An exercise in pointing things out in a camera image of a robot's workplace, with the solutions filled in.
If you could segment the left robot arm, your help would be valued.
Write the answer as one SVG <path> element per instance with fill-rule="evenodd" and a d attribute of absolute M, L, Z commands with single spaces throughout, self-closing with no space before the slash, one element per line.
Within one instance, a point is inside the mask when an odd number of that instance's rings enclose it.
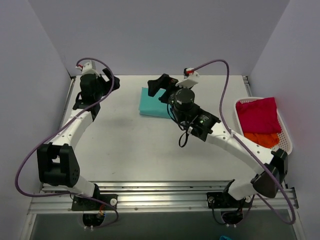
<path fill-rule="evenodd" d="M 110 69 L 102 71 L 103 74 L 93 68 L 82 70 L 80 92 L 68 121 L 50 142 L 41 144 L 36 150 L 40 182 L 84 196 L 82 202 L 90 210 L 100 206 L 100 190 L 81 176 L 75 148 L 86 129 L 96 120 L 101 100 L 120 87 L 119 78 L 113 76 Z"/>

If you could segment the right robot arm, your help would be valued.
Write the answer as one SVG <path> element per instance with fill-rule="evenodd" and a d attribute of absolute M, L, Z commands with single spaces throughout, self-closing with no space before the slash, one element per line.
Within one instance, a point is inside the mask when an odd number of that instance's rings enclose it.
<path fill-rule="evenodd" d="M 239 133 L 227 128 L 222 117 L 203 110 L 195 103 L 192 88 L 199 82 L 197 72 L 188 71 L 183 80 L 167 74 L 149 80 L 148 96 L 154 97 L 159 90 L 164 93 L 159 101 L 167 105 L 173 121 L 187 137 L 194 136 L 205 143 L 218 146 L 240 159 L 254 172 L 249 180 L 232 180 L 222 193 L 223 203 L 234 206 L 245 197 L 259 194 L 273 199 L 288 173 L 288 154 L 282 149 L 276 151 L 263 147 Z"/>

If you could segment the teal t-shirt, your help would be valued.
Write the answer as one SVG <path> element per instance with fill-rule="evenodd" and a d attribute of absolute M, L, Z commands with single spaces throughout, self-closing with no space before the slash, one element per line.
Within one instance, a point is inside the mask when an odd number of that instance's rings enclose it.
<path fill-rule="evenodd" d="M 139 114 L 147 117 L 157 117 L 169 119 L 167 112 L 167 104 L 159 101 L 159 98 L 165 93 L 164 89 L 160 89 L 154 97 L 148 95 L 148 88 L 141 88 Z"/>

